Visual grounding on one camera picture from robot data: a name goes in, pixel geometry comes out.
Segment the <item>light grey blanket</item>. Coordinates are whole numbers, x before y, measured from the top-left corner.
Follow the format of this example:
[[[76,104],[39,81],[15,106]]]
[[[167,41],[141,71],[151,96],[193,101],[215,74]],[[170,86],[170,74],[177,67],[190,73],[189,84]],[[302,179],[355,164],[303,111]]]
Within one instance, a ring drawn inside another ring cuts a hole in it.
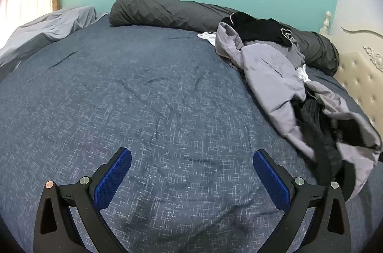
[[[1,48],[1,80],[47,45],[96,23],[107,14],[98,13],[93,5],[66,7],[19,26]]]

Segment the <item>black garment with drawstring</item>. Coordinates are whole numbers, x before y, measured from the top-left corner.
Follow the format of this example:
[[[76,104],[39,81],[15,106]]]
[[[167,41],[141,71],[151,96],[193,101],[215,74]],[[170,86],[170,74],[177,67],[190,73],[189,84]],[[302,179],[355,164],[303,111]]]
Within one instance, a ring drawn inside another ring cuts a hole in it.
[[[272,18],[256,19],[244,12],[235,12],[223,18],[222,22],[229,24],[243,42],[259,40],[274,42],[284,47],[292,47],[297,43],[292,31]]]

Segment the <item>dark grey rolled duvet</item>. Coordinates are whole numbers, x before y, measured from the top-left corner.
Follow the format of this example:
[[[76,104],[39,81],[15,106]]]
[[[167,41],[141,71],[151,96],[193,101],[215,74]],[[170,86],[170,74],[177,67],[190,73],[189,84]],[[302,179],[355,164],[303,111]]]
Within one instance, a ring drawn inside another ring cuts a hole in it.
[[[112,5],[109,22],[113,26],[149,25],[195,31],[213,32],[222,19],[237,10],[182,0],[116,0]],[[326,37],[313,31],[301,31],[279,22],[292,31],[296,47],[305,63],[333,76],[339,67],[339,53]]]

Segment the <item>white garment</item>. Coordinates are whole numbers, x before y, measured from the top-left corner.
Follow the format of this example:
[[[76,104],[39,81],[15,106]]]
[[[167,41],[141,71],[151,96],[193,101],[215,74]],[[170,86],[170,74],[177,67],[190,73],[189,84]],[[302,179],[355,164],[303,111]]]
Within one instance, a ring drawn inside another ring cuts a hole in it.
[[[208,41],[212,46],[215,46],[215,38],[216,38],[215,32],[198,33],[197,36],[200,39]]]

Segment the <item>grey black zip jacket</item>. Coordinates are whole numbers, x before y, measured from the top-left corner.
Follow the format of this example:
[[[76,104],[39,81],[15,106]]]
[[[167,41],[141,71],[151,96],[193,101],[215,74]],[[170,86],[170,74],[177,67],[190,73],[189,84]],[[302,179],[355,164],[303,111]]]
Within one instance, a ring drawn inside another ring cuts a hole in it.
[[[280,135],[315,162],[317,183],[337,181],[345,199],[357,196],[382,152],[371,123],[339,94],[301,77],[304,61],[296,50],[271,41],[244,44],[224,22],[217,27],[215,49],[244,73]]]

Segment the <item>blue patterned bed sheet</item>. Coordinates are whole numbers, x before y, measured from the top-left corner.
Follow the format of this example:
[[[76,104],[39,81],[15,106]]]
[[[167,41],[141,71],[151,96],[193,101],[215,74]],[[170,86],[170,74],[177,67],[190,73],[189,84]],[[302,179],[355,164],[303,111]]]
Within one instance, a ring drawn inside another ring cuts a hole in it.
[[[72,184],[120,147],[132,167],[103,216],[130,252],[256,252],[282,216],[258,149],[315,181],[208,41],[104,17],[1,81],[1,217],[25,252],[44,184]]]

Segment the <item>cream tufted headboard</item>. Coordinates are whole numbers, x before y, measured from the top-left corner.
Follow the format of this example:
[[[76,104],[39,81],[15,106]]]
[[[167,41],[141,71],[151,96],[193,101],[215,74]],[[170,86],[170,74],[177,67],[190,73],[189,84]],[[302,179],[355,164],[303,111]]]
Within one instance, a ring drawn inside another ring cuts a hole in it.
[[[319,33],[338,50],[339,67],[334,78],[382,134],[382,29],[369,24],[343,24],[341,32],[334,33],[331,18],[331,12],[326,12]]]

